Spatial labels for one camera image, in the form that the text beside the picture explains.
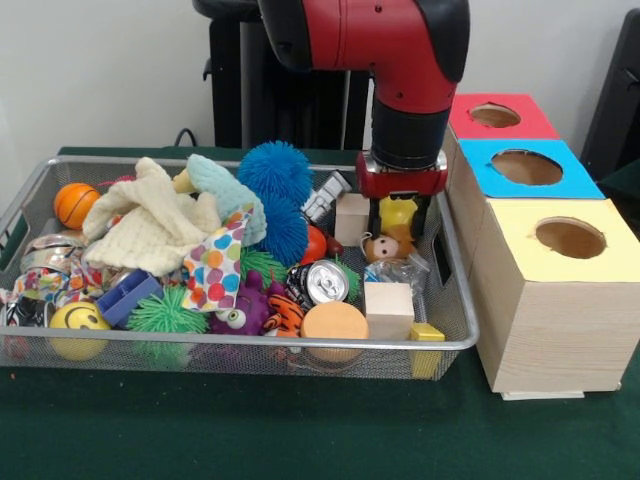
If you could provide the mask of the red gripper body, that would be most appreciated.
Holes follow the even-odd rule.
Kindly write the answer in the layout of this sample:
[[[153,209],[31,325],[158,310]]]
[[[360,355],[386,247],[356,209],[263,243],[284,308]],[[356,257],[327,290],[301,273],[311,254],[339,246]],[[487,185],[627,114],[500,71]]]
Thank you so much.
[[[361,151],[356,157],[358,188],[369,199],[409,194],[434,196],[444,189],[447,175],[447,157],[443,150],[436,163],[426,170],[391,169],[377,162],[369,151]]]

